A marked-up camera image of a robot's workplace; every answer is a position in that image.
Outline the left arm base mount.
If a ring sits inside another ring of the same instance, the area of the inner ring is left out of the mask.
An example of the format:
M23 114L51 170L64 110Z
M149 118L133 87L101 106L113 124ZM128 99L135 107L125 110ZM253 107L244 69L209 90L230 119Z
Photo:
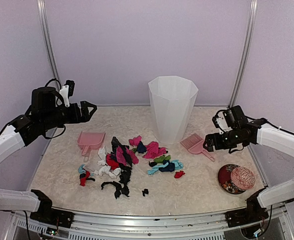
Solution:
M74 213L53 208L52 200L40 190L32 189L31 192L40 200L38 210L30 213L32 220L68 229L71 227Z

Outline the translucent white waste bin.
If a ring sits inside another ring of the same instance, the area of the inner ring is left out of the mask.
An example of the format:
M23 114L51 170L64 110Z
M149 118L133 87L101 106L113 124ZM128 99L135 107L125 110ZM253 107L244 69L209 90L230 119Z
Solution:
M152 130L155 138L165 144L182 140L198 94L189 79L159 76L148 83Z

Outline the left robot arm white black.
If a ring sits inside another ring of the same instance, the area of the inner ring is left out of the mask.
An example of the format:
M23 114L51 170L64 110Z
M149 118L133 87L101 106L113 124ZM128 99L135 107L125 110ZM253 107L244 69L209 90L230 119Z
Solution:
M67 124L91 120L97 106L87 101L70 103L74 86L74 81L67 80L60 90L46 84L32 91L27 111L6 123L0 131L0 164L39 136L48 139L46 133L51 129L64 130ZM48 223L57 217L52 201L39 190L22 192L0 188L0 211L30 212Z

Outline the pink plastic hand brush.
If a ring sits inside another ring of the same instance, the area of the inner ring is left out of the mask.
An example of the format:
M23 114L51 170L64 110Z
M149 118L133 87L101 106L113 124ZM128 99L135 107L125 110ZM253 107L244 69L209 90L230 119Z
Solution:
M215 161L215 158L209 154L209 152L203 147L204 139L198 134L193 133L187 138L180 141L180 144L191 154L199 155L203 154L205 157L211 161Z

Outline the pink plastic dustpan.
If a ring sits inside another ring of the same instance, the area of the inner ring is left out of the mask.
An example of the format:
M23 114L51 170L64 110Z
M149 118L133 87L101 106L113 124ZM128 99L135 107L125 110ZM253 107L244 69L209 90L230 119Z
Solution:
M77 145L84 157L83 162L89 161L92 150L98 150L104 143L105 132L85 132L82 131L78 137Z

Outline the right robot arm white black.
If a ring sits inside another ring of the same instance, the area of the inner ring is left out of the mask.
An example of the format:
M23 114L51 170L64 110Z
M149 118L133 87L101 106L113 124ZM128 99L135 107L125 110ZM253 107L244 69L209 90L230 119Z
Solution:
M203 148L209 152L228 150L237 151L241 144L261 145L278 150L294 158L294 133L277 127L266 118L253 119L245 116L237 105L220 111L226 122L227 130L205 136ZM267 208L274 204L294 201L294 179L272 187L263 188L247 199L247 206L240 210L226 212L228 224L239 226L253 223L271 216Z

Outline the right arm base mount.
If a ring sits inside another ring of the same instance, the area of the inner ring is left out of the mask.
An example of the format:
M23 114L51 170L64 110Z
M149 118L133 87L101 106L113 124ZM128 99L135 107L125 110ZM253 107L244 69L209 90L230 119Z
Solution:
M238 227L262 221L269 217L266 208L260 206L257 197L251 196L247 199L245 208L228 211L225 213L226 221L229 228Z

